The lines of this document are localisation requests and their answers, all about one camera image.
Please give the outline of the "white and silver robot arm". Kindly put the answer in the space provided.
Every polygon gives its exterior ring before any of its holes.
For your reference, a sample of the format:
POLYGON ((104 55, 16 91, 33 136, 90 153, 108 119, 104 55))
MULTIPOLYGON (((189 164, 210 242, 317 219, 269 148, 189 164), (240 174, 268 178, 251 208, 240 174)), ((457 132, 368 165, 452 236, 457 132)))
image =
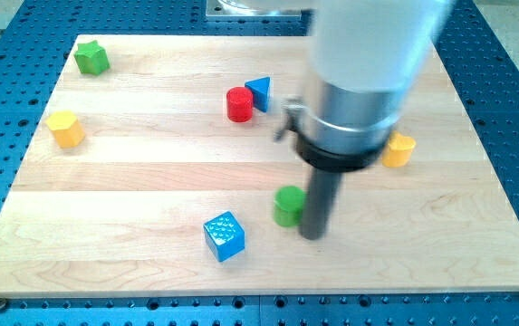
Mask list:
POLYGON ((399 120, 448 0, 282 1, 313 11, 301 92, 283 101, 295 150, 318 173, 377 160, 399 120))

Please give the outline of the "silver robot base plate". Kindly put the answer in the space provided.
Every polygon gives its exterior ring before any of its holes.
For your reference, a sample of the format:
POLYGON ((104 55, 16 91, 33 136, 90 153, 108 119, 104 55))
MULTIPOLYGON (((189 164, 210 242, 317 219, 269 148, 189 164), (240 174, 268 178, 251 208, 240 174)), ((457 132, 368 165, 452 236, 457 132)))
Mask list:
POLYGON ((207 19, 300 17, 302 1, 206 0, 207 19))

